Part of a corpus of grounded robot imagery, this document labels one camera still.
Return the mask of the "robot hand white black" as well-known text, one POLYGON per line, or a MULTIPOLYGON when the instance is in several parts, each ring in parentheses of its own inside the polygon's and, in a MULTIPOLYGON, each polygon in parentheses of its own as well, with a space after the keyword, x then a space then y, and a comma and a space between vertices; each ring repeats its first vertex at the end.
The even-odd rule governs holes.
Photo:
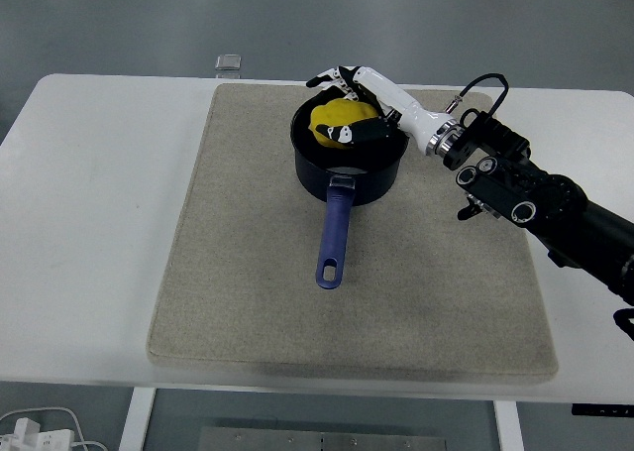
POLYGON ((418 149, 434 155, 460 128, 447 112, 425 109, 394 82, 366 66, 338 66, 309 79, 321 85, 318 105, 310 110, 309 130, 323 147, 341 151, 376 147, 397 131, 413 139, 418 149))

